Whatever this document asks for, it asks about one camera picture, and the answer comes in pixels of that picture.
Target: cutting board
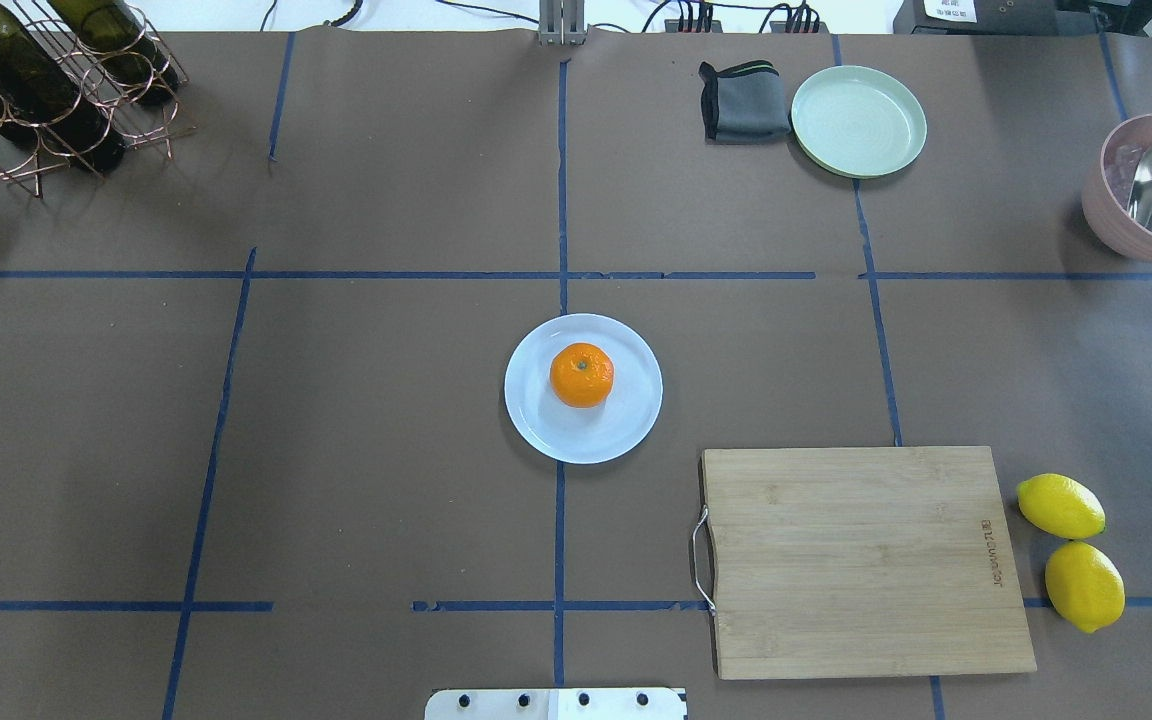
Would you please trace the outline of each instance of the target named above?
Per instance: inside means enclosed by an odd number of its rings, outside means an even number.
[[[705,450],[718,676],[1032,673],[988,447]]]

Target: lemon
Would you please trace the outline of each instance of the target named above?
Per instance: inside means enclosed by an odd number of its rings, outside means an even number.
[[[1053,552],[1043,579],[1052,607],[1083,632],[1096,632],[1123,616],[1123,577],[1105,553],[1084,541],[1069,541]]]
[[[1016,497],[1020,514],[1053,536],[1083,539],[1105,532],[1101,501],[1064,475],[1034,475],[1016,486]]]

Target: round plate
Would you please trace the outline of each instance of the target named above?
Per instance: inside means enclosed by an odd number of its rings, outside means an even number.
[[[590,342],[612,358],[616,378],[601,406],[570,407],[550,387],[550,363],[573,342]],[[563,314],[526,333],[503,372],[509,419],[539,452],[588,465],[620,457],[649,435],[660,412],[660,365],[649,343],[602,314]]]
[[[809,77],[790,105],[794,135],[831,173],[876,179],[914,162],[927,115],[909,88],[873,68],[839,65]]]

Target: light green plate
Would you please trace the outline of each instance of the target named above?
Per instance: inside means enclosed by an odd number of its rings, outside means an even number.
[[[831,173],[876,179],[914,162],[927,141],[927,115],[887,73],[838,65],[809,77],[790,106],[794,135]]]

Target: cutting board handle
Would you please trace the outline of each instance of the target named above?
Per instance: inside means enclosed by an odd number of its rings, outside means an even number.
[[[696,584],[696,589],[700,591],[700,597],[705,598],[705,605],[708,606],[708,614],[717,615],[718,608],[714,607],[714,601],[710,600],[708,593],[705,592],[704,585],[700,584],[700,562],[696,556],[696,536],[700,532],[700,528],[708,523],[708,506],[704,505],[700,507],[700,518],[696,520],[696,528],[691,529],[691,582]]]

